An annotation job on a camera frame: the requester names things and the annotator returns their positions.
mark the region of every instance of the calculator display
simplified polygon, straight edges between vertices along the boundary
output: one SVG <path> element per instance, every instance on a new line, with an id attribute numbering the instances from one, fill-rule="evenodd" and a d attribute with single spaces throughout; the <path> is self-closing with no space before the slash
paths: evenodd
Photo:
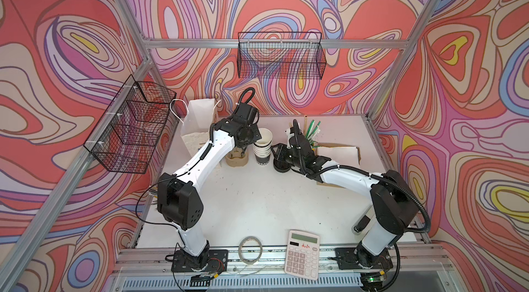
<path id="1" fill-rule="evenodd" d="M 292 234 L 292 238 L 297 239 L 297 240 L 303 240 L 305 242 L 314 243 L 314 244 L 318 243 L 318 239 L 317 238 L 309 237 L 309 236 L 303 236 L 303 235 L 300 235 L 300 234 L 297 234 L 297 233 L 293 233 Z"/>

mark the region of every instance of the paper bag handle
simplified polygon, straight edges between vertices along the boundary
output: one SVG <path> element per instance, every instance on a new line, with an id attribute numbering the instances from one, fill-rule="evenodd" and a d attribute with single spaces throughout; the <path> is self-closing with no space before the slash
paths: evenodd
<path id="1" fill-rule="evenodd" d="M 181 101 L 181 102 L 183 103 L 183 105 L 186 107 L 186 111 L 187 111 L 186 114 L 189 113 L 189 108 L 187 107 L 186 102 L 184 102 L 184 101 L 181 100 L 181 99 L 176 99 L 176 98 L 175 98 L 175 99 L 173 99 L 173 100 L 171 101 L 171 103 L 169 104 L 169 110 L 171 110 L 171 113 L 172 113 L 174 116 L 176 116 L 176 118 L 179 119 L 180 122 L 181 122 L 182 125 L 183 125 L 183 121 L 182 121 L 182 119 L 181 119 L 179 116 L 177 116 L 176 113 L 172 110 L 172 103 L 173 103 L 174 101 Z"/>

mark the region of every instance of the black paper cup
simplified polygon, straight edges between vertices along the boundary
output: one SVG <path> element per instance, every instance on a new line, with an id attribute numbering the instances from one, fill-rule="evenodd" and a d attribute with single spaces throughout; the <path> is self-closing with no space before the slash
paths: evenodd
<path id="1" fill-rule="evenodd" d="M 255 160 L 257 161 L 258 164 L 264 166 L 265 164 L 268 163 L 268 161 L 270 161 L 270 155 L 268 154 L 268 156 L 265 156 L 264 158 L 255 155 Z"/>

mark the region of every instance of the black wire basket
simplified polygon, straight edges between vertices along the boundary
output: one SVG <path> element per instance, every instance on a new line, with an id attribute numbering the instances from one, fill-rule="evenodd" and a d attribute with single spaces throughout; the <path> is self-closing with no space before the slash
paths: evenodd
<path id="1" fill-rule="evenodd" d="M 240 32 L 239 78 L 322 79 L 320 32 Z"/>
<path id="2" fill-rule="evenodd" d="M 134 82 L 93 147 L 85 147 L 108 171 L 145 174 L 174 98 L 176 93 L 164 86 Z"/>

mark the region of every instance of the swirling pattern backdrop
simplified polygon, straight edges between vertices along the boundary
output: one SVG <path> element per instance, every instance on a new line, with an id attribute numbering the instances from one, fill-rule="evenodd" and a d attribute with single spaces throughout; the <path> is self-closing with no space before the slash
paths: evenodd
<path id="1" fill-rule="evenodd" d="M 129 0 L 146 37 L 237 38 L 240 31 L 320 31 L 328 39 L 405 39 L 426 0 Z M 327 49 L 320 80 L 246 79 L 236 50 L 152 52 L 179 98 L 216 98 L 231 112 L 242 90 L 258 90 L 263 114 L 365 113 L 397 50 Z"/>
<path id="2" fill-rule="evenodd" d="M 470 291 L 529 289 L 529 0 L 442 0 L 375 119 Z"/>
<path id="3" fill-rule="evenodd" d="M 113 0 L 0 0 L 0 261 L 140 61 Z M 147 174 L 94 163 L 15 291 L 101 290 L 171 123 Z"/>

